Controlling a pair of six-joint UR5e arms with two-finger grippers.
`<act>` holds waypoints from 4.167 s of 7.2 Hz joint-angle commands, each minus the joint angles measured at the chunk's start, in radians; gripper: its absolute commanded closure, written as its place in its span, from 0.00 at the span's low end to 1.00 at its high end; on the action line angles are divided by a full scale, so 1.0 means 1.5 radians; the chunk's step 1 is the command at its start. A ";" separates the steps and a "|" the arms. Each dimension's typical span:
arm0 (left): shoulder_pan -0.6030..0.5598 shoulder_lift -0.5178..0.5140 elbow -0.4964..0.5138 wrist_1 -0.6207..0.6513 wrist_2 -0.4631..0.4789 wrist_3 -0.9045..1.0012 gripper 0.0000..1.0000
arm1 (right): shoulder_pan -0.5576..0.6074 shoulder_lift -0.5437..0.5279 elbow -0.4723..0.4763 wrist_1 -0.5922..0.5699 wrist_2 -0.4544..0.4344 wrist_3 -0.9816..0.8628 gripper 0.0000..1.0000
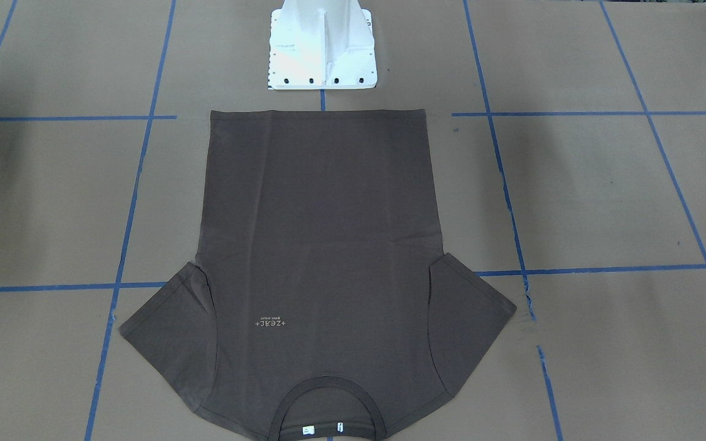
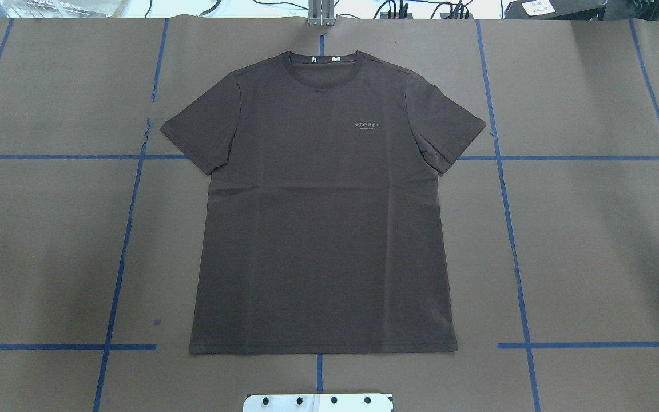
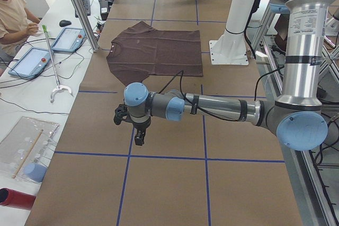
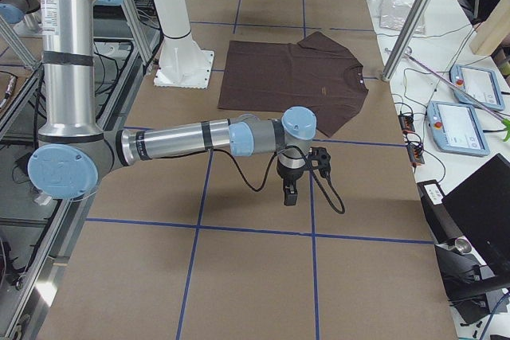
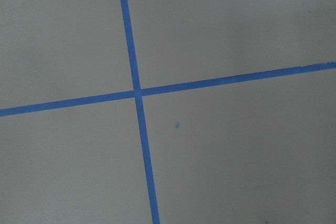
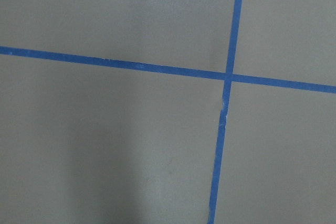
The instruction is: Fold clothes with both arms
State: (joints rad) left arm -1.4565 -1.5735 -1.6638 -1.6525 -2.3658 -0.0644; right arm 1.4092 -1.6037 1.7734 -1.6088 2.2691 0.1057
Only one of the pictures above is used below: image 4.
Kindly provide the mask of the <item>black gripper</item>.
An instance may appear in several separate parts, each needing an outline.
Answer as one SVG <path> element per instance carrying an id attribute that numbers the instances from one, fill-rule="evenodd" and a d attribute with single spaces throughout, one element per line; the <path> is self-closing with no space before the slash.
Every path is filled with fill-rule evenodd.
<path id="1" fill-rule="evenodd" d="M 296 204 L 298 198 L 296 183 L 306 169 L 306 162 L 302 158 L 290 158 L 287 155 L 278 156 L 277 173 L 283 180 L 285 206 Z"/>

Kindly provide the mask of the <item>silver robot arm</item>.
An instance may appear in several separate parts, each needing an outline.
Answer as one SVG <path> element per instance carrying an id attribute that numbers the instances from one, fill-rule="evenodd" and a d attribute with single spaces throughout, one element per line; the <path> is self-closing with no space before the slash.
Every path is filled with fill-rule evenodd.
<path id="1" fill-rule="evenodd" d="M 1 16 L 9 25 L 22 23 L 31 33 L 41 32 L 39 0 L 1 0 Z"/>
<path id="2" fill-rule="evenodd" d="M 41 0 L 46 122 L 28 162 L 30 181 L 55 199 L 71 199 L 138 161 L 213 151 L 231 158 L 269 153 L 283 181 L 284 203 L 295 205 L 296 183 L 311 167 L 308 152 L 316 133 L 316 117 L 306 107 L 291 107 L 279 119 L 243 115 L 166 130 L 106 132 L 98 125 L 93 60 L 98 2 Z"/>

